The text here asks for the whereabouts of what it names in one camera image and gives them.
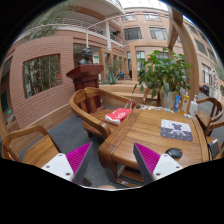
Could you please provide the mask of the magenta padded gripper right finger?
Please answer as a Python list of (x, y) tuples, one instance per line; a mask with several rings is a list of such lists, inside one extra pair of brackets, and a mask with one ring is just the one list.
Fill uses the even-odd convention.
[(182, 169), (170, 155), (158, 154), (138, 143), (134, 144), (133, 153), (145, 185)]

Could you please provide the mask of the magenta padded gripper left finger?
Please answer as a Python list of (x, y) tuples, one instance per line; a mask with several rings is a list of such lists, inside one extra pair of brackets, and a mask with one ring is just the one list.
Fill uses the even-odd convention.
[(57, 154), (42, 169), (77, 185), (81, 185), (91, 154), (92, 143), (89, 142), (68, 154)]

